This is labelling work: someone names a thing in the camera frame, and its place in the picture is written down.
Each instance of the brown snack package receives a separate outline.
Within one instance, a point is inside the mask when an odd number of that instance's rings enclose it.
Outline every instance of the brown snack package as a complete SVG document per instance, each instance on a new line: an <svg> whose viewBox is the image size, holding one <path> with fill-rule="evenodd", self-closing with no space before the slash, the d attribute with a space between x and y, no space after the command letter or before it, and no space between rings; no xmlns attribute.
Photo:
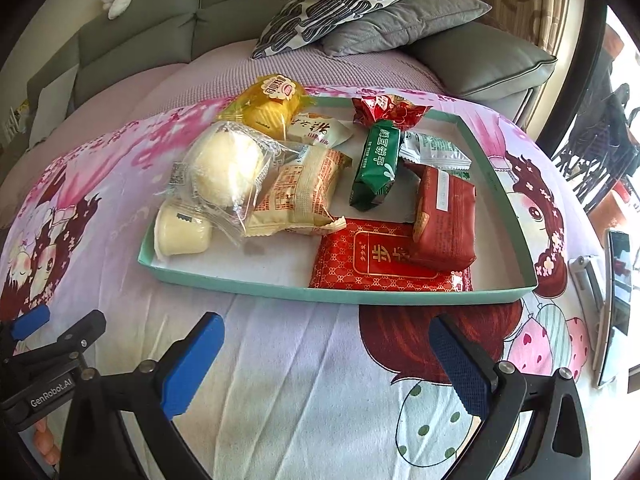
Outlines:
<svg viewBox="0 0 640 480"><path fill-rule="evenodd" d="M351 159L321 146L300 146L285 162L267 194L246 224L246 236L268 236L278 231L325 235L343 229L344 217L335 219L329 205L342 168Z"/></svg>
<svg viewBox="0 0 640 480"><path fill-rule="evenodd" d="M433 270L465 270L476 260L476 188L426 166L415 214L410 261Z"/></svg>

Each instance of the blue gripper pad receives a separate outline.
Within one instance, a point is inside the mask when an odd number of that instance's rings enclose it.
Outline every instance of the blue gripper pad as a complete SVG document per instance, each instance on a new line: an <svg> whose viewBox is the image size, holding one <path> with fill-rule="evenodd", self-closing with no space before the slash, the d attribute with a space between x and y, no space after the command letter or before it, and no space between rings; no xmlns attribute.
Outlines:
<svg viewBox="0 0 640 480"><path fill-rule="evenodd" d="M162 383L160 405L169 420L187 411L224 340L225 324L212 312L207 312L184 339L187 348Z"/></svg>
<svg viewBox="0 0 640 480"><path fill-rule="evenodd" d="M470 346L470 342L457 332L458 338L440 316L436 316L429 324L429 344L466 412L485 420L491 407L492 380L469 355L469 348L464 348L464 343Z"/></svg>
<svg viewBox="0 0 640 480"><path fill-rule="evenodd" d="M45 304L32 308L28 313L16 319L11 326L11 337L15 341L24 341L37 329L49 322L49 307Z"/></svg>

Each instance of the cartoon girl print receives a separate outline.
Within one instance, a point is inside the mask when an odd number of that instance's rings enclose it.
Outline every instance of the cartoon girl print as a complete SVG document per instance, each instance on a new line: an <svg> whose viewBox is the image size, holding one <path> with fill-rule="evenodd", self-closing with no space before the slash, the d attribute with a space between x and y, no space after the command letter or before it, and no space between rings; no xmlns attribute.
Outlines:
<svg viewBox="0 0 640 480"><path fill-rule="evenodd" d="M97 196L83 198L63 210L52 206L65 183L65 169L47 186L10 253L0 295L0 320L15 319L39 304L49 303L66 273L71 253L97 211Z"/></svg>
<svg viewBox="0 0 640 480"><path fill-rule="evenodd" d="M392 384L411 381L396 425L396 449L417 467L454 461L480 423L464 410L431 352L429 323L444 312L497 361L504 352L504 339L520 321L522 305L517 301L482 308L361 305L359 309L360 337L369 356L393 374Z"/></svg>
<svg viewBox="0 0 640 480"><path fill-rule="evenodd" d="M577 380L589 354L586 327L577 317L566 320L554 301L568 283L564 219L532 161L507 151L504 158L516 180L510 201L526 230L529 249L537 255L538 277L538 286L525 302L528 320L513 339L508 359L521 372L542 375L567 367Z"/></svg>

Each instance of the red candy wrapper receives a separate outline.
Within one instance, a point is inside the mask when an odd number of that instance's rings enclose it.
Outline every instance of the red candy wrapper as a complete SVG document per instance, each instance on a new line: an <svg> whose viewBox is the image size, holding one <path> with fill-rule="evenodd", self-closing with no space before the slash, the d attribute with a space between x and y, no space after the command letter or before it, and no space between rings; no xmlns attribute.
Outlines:
<svg viewBox="0 0 640 480"><path fill-rule="evenodd" d="M352 98L356 113L354 123L364 124L367 128L380 119L393 121L401 131L413 128L422 116L431 110L431 106L418 106L397 95L376 95L374 97Z"/></svg>
<svg viewBox="0 0 640 480"><path fill-rule="evenodd" d="M413 226L347 219L322 237L309 287L391 292L472 290L469 269L437 272L409 263Z"/></svg>

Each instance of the plastic wrapper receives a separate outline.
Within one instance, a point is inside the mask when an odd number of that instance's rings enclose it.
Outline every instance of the plastic wrapper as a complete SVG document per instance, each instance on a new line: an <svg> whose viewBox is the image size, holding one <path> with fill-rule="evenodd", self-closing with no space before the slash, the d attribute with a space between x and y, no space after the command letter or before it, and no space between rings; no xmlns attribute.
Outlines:
<svg viewBox="0 0 640 480"><path fill-rule="evenodd" d="M211 244L212 225L171 199L165 200L154 224L154 249L159 260L173 254L203 253Z"/></svg>
<svg viewBox="0 0 640 480"><path fill-rule="evenodd" d="M322 238L309 287L391 292L471 290L465 272L437 272L408 261L411 224L347 220Z"/></svg>
<svg viewBox="0 0 640 480"><path fill-rule="evenodd" d="M262 183L287 152L244 124L218 121L198 137L182 162L174 164L168 195L239 242Z"/></svg>
<svg viewBox="0 0 640 480"><path fill-rule="evenodd" d="M399 156L438 170L468 171L471 167L471 159L453 142L416 132L404 134Z"/></svg>
<svg viewBox="0 0 640 480"><path fill-rule="evenodd" d="M415 127L422 116L433 108L414 105L412 102L393 94L354 97L351 101L356 109L353 117L354 123L363 124L370 128L376 121L389 120L402 132Z"/></svg>
<svg viewBox="0 0 640 480"><path fill-rule="evenodd" d="M255 207L246 225L247 236L279 231L324 235L343 229L344 217L334 218L329 206L342 168L351 159L320 146L287 143L297 151L278 170L278 176Z"/></svg>
<svg viewBox="0 0 640 480"><path fill-rule="evenodd" d="M396 181L399 147L400 130L391 121L378 121L369 129L349 198L358 211L368 211L385 201Z"/></svg>
<svg viewBox="0 0 640 480"><path fill-rule="evenodd" d="M338 119L321 114L301 113L293 119L287 139L310 146L333 148L349 140L352 135L353 130Z"/></svg>
<svg viewBox="0 0 640 480"><path fill-rule="evenodd" d="M312 103L304 87L282 74L260 77L218 116L246 124L277 140L287 139L293 117Z"/></svg>
<svg viewBox="0 0 640 480"><path fill-rule="evenodd" d="M433 270L467 269L476 260L476 188L427 166L418 190L410 261Z"/></svg>

